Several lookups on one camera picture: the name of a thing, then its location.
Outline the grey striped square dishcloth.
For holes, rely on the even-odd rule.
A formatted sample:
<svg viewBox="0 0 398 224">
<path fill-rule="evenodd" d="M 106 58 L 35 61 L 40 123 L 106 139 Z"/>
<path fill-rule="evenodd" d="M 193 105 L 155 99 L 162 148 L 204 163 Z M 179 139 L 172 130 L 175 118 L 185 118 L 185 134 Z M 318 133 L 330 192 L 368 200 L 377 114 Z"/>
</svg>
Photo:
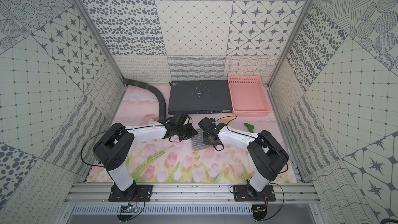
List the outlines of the grey striped square dishcloth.
<svg viewBox="0 0 398 224">
<path fill-rule="evenodd" d="M 191 139 L 191 143 L 192 143 L 192 149 L 194 151 L 199 151 L 199 150 L 203 150 L 206 149 L 208 146 L 203 144 L 203 131 L 202 130 L 198 130 L 197 135 L 195 135 L 192 139 Z"/>
</svg>

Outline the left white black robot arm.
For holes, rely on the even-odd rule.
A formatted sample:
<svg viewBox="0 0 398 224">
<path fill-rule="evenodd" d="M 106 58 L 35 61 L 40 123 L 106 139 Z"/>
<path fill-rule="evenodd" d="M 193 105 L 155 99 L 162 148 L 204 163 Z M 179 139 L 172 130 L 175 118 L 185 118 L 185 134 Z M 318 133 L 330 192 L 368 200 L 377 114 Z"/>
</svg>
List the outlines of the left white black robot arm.
<svg viewBox="0 0 398 224">
<path fill-rule="evenodd" d="M 165 120 L 137 127 L 126 127 L 121 123 L 115 123 L 93 146 L 93 153 L 117 189 L 126 192 L 134 185 L 134 179 L 126 164 L 126 158 L 133 145 L 152 140 L 171 141 L 173 137 L 177 137 L 181 142 L 197 134 L 190 117 L 182 112 L 177 112 Z"/>
</svg>

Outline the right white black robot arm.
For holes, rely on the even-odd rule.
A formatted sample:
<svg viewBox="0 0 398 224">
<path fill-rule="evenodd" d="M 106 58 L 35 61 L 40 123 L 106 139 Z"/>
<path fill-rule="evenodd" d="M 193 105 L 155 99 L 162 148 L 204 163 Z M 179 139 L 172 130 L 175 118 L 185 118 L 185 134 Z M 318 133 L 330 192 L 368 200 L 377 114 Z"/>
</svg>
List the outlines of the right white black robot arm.
<svg viewBox="0 0 398 224">
<path fill-rule="evenodd" d="M 225 123 L 215 123 L 208 117 L 199 122 L 205 142 L 213 147 L 226 144 L 247 151 L 257 169 L 248 181 L 248 191 L 260 193 L 287 167 L 289 155 L 274 136 L 263 130 L 250 133 L 230 128 Z"/>
</svg>

